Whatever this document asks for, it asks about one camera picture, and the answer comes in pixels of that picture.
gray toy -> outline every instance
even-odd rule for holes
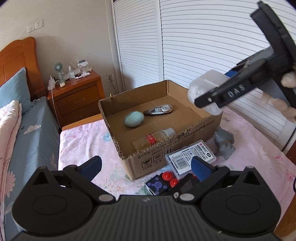
[[[214,142],[219,148],[219,151],[215,153],[216,156],[222,156],[227,160],[235,151],[233,134],[223,130],[220,126],[217,127],[217,131],[214,134]]]

nightstand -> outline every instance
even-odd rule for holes
[[[67,80],[64,87],[56,84],[56,87],[48,92],[47,98],[53,111],[55,107],[57,118],[63,127],[99,114],[98,101],[104,99],[105,94],[101,77],[92,71],[84,78]]]

mint green egg-shaped object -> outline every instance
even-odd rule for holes
[[[124,118],[124,124],[129,127],[136,127],[140,125],[144,120],[144,115],[142,112],[133,111],[128,113]]]

white bottle cap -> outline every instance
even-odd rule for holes
[[[175,131],[172,128],[162,130],[161,132],[164,132],[168,137],[173,136],[173,135],[176,134]]]

human hand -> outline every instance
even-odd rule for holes
[[[296,73],[290,72],[283,76],[281,84],[287,88],[296,88]],[[296,109],[289,107],[287,103],[281,99],[274,99],[268,94],[263,93],[261,102],[267,104],[271,100],[274,108],[282,113],[282,115],[291,122],[296,122]]]

